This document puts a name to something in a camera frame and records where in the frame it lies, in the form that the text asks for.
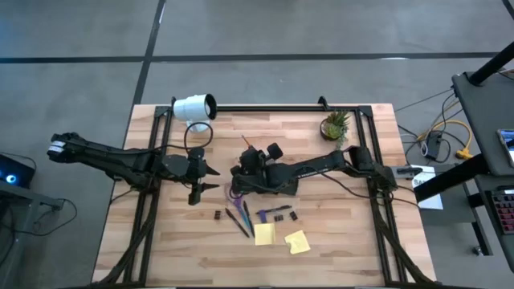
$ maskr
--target small black block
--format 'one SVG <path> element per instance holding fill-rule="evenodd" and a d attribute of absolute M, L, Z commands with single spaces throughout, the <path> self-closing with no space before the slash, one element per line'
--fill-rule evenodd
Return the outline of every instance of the small black block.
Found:
<path fill-rule="evenodd" d="M 298 216 L 296 216 L 296 213 L 295 213 L 294 211 L 292 211 L 291 213 L 289 213 L 289 215 L 291 216 L 291 219 L 292 219 L 293 221 L 298 220 Z"/>

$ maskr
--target table leg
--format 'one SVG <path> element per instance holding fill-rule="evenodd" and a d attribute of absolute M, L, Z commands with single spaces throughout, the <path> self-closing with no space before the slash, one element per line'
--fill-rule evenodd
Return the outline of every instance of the table leg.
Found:
<path fill-rule="evenodd" d="M 445 189 L 472 179 L 477 174 L 485 174 L 488 172 L 489 168 L 483 155 L 476 155 L 464 161 L 462 164 L 455 166 L 453 169 L 449 169 L 414 188 L 416 199 L 418 202 L 426 200 L 429 197 L 441 193 Z"/>

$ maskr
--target plant pot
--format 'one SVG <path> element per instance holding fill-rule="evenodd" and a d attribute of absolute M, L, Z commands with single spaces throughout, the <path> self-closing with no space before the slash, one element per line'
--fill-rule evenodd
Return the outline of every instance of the plant pot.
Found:
<path fill-rule="evenodd" d="M 327 119 L 324 119 L 323 121 L 321 121 L 321 124 L 320 124 L 320 135 L 321 135 L 321 137 L 323 137 L 323 139 L 324 139 L 324 140 L 329 140 L 329 141 L 336 141 L 336 140 L 338 140 L 338 139 L 339 139 L 339 137 L 338 137 L 338 138 L 332 138 L 332 137 L 330 137 L 330 136 L 327 136 L 327 135 L 324 133 L 324 129 L 323 129 L 323 127 L 324 127 L 324 124 L 325 124 L 326 122 L 327 122 Z"/>

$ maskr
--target keyboard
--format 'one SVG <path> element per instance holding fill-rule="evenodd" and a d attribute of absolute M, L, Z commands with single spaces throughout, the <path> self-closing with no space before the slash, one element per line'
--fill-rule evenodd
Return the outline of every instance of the keyboard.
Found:
<path fill-rule="evenodd" d="M 504 234 L 514 234 L 514 194 L 495 193 L 492 202 Z"/>

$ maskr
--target potted plant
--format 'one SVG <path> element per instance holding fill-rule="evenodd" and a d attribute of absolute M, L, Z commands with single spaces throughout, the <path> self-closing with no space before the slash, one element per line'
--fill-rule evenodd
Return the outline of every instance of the potted plant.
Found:
<path fill-rule="evenodd" d="M 348 118 L 347 112 L 334 111 L 328 115 L 326 119 L 321 121 L 320 134 L 324 140 L 337 141 L 336 149 L 340 149 L 346 140 L 346 133 L 348 131 Z"/>

